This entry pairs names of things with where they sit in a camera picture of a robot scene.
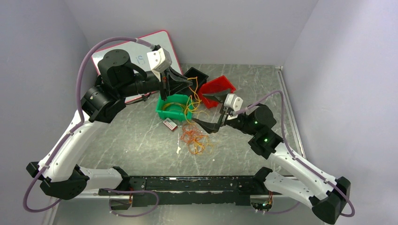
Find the pink framed whiteboard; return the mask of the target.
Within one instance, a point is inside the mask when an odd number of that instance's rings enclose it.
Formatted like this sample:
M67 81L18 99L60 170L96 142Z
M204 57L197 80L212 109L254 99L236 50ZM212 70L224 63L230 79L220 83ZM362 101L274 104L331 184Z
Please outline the pink framed whiteboard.
M148 52L159 48L164 48L168 52L172 49L169 43L152 43L132 37L111 37L97 43L87 55L93 58L98 48L113 41L142 45L147 48L146 56ZM175 55L173 52L169 53L172 58L172 65L169 68L174 69ZM148 58L146 58L145 65L150 68ZM148 76L146 70L141 67L138 58L131 57L130 53L123 48L109 50L103 54L101 60L97 62L97 69L99 76L96 83L84 95L81 100L82 103L124 107L125 99L130 96L142 96L160 91L161 74L151 72L152 75Z

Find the small red white box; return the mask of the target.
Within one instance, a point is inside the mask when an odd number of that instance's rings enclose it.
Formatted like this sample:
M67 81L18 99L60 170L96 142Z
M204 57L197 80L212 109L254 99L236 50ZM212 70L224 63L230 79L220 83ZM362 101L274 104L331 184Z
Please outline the small red white box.
M166 119L163 121L163 124L164 124L168 129L170 129L171 131L174 131L174 130L176 130L176 129L178 128L178 125L177 125L175 122L173 122L170 118L166 118Z

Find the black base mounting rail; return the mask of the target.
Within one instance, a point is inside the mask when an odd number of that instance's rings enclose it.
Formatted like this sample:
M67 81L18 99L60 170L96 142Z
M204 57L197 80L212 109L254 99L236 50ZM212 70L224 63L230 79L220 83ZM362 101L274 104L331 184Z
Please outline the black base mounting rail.
M132 199L132 207L188 204L224 204L251 206L252 201L267 200L269 191L252 175L161 177L132 176L133 194L117 194L100 189L100 196L114 200Z

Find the green plastic bin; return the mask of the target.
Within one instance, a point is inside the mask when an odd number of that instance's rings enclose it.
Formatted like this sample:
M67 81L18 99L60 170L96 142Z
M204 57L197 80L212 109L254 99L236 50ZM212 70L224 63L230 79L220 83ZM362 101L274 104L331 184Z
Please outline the green plastic bin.
M162 120L170 118L177 121L190 121L192 119L192 110L191 97L181 94L168 96L166 100L162 100L159 97L155 109Z

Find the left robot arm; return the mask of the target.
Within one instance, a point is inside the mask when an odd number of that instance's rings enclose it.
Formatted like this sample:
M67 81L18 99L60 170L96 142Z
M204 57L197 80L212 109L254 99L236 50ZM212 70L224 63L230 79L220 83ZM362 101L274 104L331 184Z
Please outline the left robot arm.
M65 136L44 159L26 168L40 180L45 195L70 200L90 189L112 189L118 195L130 190L130 177L120 167L88 169L77 161L95 136L126 107L127 97L159 91L165 100L175 87L192 85L171 67L165 49L156 47L147 56L148 72L132 63L122 49L108 51L98 62L99 80L81 99L82 113L75 114Z

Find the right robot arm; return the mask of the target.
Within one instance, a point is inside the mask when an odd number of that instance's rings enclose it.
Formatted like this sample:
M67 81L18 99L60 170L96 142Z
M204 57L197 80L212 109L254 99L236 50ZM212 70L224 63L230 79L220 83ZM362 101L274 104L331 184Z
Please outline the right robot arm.
M209 123L194 118L193 121L209 134L218 132L222 126L229 126L251 135L248 144L254 153L294 176L293 180L286 179L270 168L262 168L257 173L260 177L253 182L258 194L271 191L290 197L309 207L315 216L330 225L334 225L340 216L353 217L356 211L350 200L351 182L345 177L336 178L324 172L294 152L288 144L284 129L284 102L281 103L282 134L272 130L276 120L263 102L274 94L279 94L284 101L283 92L274 90L246 108L242 108L242 98L227 90L205 94L206 98L222 103L219 120Z

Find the whiteboard black foot left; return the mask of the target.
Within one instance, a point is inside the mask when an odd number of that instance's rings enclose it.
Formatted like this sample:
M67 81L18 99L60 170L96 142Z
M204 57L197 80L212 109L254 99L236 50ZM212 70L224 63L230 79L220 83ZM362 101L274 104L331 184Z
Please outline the whiteboard black foot left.
M139 98L136 102L141 102L141 101L147 101L148 98L152 95L152 93L148 93L145 95L142 95L141 98Z

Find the red plastic bin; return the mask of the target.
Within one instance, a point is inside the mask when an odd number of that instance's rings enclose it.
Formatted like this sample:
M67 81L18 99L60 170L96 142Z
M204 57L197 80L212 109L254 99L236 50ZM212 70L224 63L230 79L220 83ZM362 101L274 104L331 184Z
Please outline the red plastic bin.
M205 98L203 95L204 94L212 94L212 93L217 93L220 91L224 91L230 89L231 93L234 93L236 88L234 85L230 82L230 80L222 75L218 78L215 78L205 84L203 84L199 91L198 91L198 96L200 100L202 100L203 104L207 109L214 108L218 106L218 102L210 100L208 98Z

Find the aluminium frame rail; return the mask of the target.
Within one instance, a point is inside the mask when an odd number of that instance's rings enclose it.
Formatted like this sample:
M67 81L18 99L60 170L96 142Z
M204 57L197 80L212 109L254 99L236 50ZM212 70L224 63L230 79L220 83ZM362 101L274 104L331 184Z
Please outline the aluminium frame rail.
M235 203L249 205L252 196L271 192L310 203L316 199L312 189L303 182L272 172L267 176L161 177L122 176L121 183L90 184L91 178L79 173L68 180L42 180L40 188L51 197L70 200L76 197L101 197L122 204L132 201L135 207L172 204Z

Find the black plastic bin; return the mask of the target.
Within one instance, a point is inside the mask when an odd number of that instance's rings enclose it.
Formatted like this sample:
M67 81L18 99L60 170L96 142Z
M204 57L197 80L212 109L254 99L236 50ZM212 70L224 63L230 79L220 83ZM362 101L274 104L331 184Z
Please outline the black plastic bin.
M203 84L207 82L208 75L205 73L199 71L198 69L191 67L190 69L187 70L187 72L184 73L184 76L187 78L193 78L193 84L190 87L185 87L182 90L182 93L191 96L193 95L193 91L199 91L200 88L202 87Z

